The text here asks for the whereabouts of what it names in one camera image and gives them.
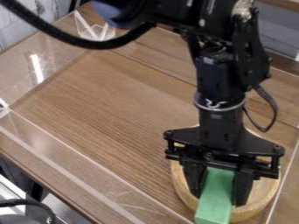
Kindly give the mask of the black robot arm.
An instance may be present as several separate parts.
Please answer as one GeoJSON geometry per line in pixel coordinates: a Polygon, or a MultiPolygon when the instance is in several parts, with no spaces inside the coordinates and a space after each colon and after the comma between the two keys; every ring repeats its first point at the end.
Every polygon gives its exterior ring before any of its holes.
{"type": "Polygon", "coordinates": [[[254,0],[89,0],[116,28],[166,25],[186,43],[196,69],[193,104],[200,123],[169,129],[165,156],[180,163],[190,194],[200,198],[210,168],[232,173],[232,204],[248,202],[254,181],[278,176],[285,149],[249,133],[244,123],[249,90],[268,99],[260,84],[270,60],[261,45],[254,0]]]}

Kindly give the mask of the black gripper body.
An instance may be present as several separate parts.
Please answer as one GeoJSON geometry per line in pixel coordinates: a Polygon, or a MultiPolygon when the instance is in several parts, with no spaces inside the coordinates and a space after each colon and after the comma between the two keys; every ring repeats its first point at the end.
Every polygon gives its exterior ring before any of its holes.
{"type": "Polygon", "coordinates": [[[278,177],[280,158],[285,148],[254,135],[242,123],[242,113],[225,118],[202,112],[200,125],[169,129],[165,158],[184,167],[212,167],[230,172],[249,173],[253,179],[278,177]]]}

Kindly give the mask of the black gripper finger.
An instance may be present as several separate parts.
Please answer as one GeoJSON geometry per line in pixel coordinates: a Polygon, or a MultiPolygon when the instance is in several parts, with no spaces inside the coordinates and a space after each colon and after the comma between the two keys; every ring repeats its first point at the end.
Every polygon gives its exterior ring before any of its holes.
{"type": "Polygon", "coordinates": [[[254,174],[252,171],[236,171],[232,184],[232,205],[241,207],[248,202],[254,174]]]}
{"type": "Polygon", "coordinates": [[[208,167],[193,161],[184,161],[181,167],[190,194],[194,198],[198,198],[205,183],[208,167]]]}

